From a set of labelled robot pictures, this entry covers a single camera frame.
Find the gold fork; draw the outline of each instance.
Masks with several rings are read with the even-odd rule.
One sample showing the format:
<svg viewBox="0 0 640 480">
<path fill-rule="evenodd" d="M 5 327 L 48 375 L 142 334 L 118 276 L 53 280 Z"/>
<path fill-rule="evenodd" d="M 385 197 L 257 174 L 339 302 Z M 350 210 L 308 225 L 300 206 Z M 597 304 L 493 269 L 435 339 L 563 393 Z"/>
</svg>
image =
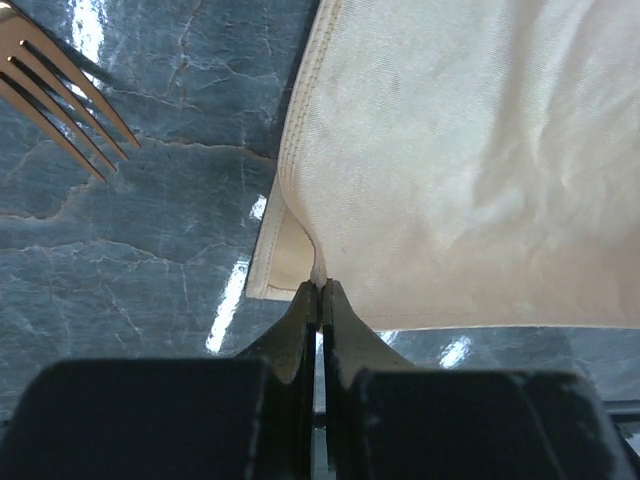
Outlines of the gold fork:
<svg viewBox="0 0 640 480">
<path fill-rule="evenodd" d="M 131 130 L 105 100 L 100 91 L 82 73 L 82 70 L 76 67 L 56 44 L 16 7 L 6 1 L 0 1 L 0 94 L 16 109 L 29 117 L 52 140 L 67 150 L 89 172 L 104 182 L 104 176 L 89 163 L 80 150 L 38 108 L 23 96 L 20 88 L 16 88 L 16 86 L 21 87 L 37 99 L 53 115 L 64 122 L 73 133 L 82 138 L 91 150 L 109 168 L 115 171 L 116 168 L 93 140 L 76 124 L 65 109 L 34 81 L 35 77 L 39 78 L 72 106 L 91 127 L 104 137 L 122 158 L 127 160 L 127 155 L 122 148 L 111 138 L 61 79 L 32 53 L 33 49 L 38 50 L 50 60 L 68 80 L 73 82 L 104 113 L 120 133 L 136 147 L 140 148 L 140 143 L 131 133 Z"/>
</svg>

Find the cloth fold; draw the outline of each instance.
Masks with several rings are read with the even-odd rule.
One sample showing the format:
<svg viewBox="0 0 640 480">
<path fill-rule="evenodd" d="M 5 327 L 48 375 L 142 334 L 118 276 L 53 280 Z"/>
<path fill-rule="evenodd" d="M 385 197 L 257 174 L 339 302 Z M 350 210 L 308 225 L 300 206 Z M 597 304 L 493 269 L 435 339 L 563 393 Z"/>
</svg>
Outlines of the cloth fold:
<svg viewBox="0 0 640 480">
<path fill-rule="evenodd" d="M 638 0 L 323 1 L 262 278 L 297 288 L 306 232 L 373 328 L 640 326 L 637 25 Z"/>
</svg>

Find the seam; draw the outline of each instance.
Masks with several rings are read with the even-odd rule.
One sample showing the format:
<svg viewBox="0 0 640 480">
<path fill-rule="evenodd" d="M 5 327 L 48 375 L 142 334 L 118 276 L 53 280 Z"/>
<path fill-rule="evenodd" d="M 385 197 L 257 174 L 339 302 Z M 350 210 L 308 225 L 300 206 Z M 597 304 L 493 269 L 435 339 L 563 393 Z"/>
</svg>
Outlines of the seam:
<svg viewBox="0 0 640 480">
<path fill-rule="evenodd" d="M 281 182 L 283 200 L 285 200 L 284 192 L 288 190 L 288 185 L 293 181 L 293 172 L 297 164 L 297 155 L 300 151 L 302 141 L 301 132 L 308 116 L 311 93 L 317 83 L 318 74 L 322 68 L 329 42 L 341 10 L 342 0 L 325 0 L 322 3 L 321 11 L 318 13 L 317 23 L 314 25 L 312 31 L 311 43 L 309 44 L 305 59 L 301 65 L 298 77 L 300 83 L 296 85 L 294 89 L 290 113 L 297 111 L 298 108 L 300 108 L 300 111 L 293 119 L 287 119 L 281 148 L 282 157 L 278 162 L 278 175 L 284 180 Z M 295 215 L 293 210 L 289 210 L 311 239 L 315 252 L 312 277 L 315 277 L 315 283 L 323 284 L 326 280 L 327 273 L 324 255 L 319 248 L 318 241 L 315 235 L 310 235 L 308 229 L 300 222 L 300 219 Z"/>
</svg>

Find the fork tine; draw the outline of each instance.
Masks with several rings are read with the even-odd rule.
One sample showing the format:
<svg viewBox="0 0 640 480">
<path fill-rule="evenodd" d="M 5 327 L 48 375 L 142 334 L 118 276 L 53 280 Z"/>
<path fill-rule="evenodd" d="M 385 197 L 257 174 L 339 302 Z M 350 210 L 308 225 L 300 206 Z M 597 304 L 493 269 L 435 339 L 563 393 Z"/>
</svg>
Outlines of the fork tine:
<svg viewBox="0 0 640 480">
<path fill-rule="evenodd" d="M 124 153 L 120 145 L 109 135 L 104 127 L 95 119 L 93 115 L 85 108 L 84 105 L 78 100 L 78 98 L 67 88 L 67 86 L 60 81 L 60 79 L 53 74 L 47 67 L 45 67 L 40 60 L 38 60 L 27 48 L 23 48 L 19 60 L 31 69 L 36 75 L 38 75 L 45 83 L 47 83 L 58 95 L 64 98 L 89 125 L 95 128 L 111 145 L 122 158 L 128 160 L 127 154 Z"/>
<path fill-rule="evenodd" d="M 75 157 L 75 159 L 93 176 L 95 176 L 98 180 L 105 182 L 104 176 L 96 170 L 96 168 L 89 163 L 89 161 L 82 155 L 80 150 L 76 148 L 76 146 L 71 143 L 63 134 L 58 130 L 58 128 L 49 121 L 47 117 L 45 117 L 42 112 L 40 112 L 37 108 L 35 108 L 31 103 L 26 100 L 18 90 L 13 88 L 9 83 L 7 83 L 3 78 L 0 78 L 0 94 L 4 96 L 4 98 L 11 103 L 17 110 L 25 114 L 27 117 L 31 119 L 40 129 L 42 129 L 46 134 L 51 137 L 53 141 L 55 141 L 62 148 L 67 150 L 71 155 Z"/>
<path fill-rule="evenodd" d="M 49 60 L 51 60 L 60 69 L 60 71 L 69 78 L 69 80 L 80 87 L 84 94 L 90 98 L 100 110 L 102 110 L 106 117 L 111 120 L 116 127 L 118 127 L 118 130 L 120 130 L 122 135 L 127 137 L 127 139 L 136 147 L 140 148 L 140 143 L 131 130 L 129 130 L 126 123 L 124 123 L 122 118 L 120 118 L 118 112 L 109 105 L 109 102 L 107 102 L 102 93 L 100 93 L 100 90 L 98 90 L 93 83 L 89 81 L 84 73 L 82 73 L 82 70 L 76 67 L 74 63 L 62 52 L 62 50 L 60 50 L 58 46 L 33 23 L 29 22 L 28 26 L 25 26 L 25 30 L 27 31 L 25 34 L 26 40 L 21 41 L 20 44 L 23 47 L 25 47 L 25 42 L 27 44 L 32 44 L 46 55 Z"/>
<path fill-rule="evenodd" d="M 20 68 L 15 64 L 15 59 L 13 57 L 7 58 L 7 63 L 4 66 L 5 72 L 20 86 L 22 86 L 25 90 L 27 90 L 31 95 L 36 97 L 40 103 L 42 103 L 45 107 L 51 111 L 56 117 L 62 120 L 77 136 L 82 138 L 89 147 L 95 152 L 95 154 L 100 157 L 111 170 L 116 171 L 116 167 L 109 161 L 107 156 L 98 148 L 98 146 L 89 138 L 84 130 L 82 130 L 76 122 L 69 116 L 69 114 L 58 105 L 58 103 L 51 98 L 51 96 L 45 92 L 42 88 L 40 88 L 36 83 L 26 75 Z"/>
</svg>

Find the blue marble countertop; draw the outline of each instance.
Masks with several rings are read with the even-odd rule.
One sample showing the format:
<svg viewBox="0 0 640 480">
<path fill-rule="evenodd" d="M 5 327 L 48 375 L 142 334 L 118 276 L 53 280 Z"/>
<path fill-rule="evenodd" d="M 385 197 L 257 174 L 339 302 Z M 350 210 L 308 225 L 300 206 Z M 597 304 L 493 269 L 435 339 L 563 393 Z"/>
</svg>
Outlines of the blue marble countertop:
<svg viewBox="0 0 640 480">
<path fill-rule="evenodd" d="M 0 421 L 59 359 L 229 355 L 284 312 L 243 287 L 317 2 L 16 3 L 143 148 L 104 185 L 0 101 Z M 571 369 L 604 399 L 640 399 L 637 331 L 382 336 L 424 366 Z"/>
</svg>

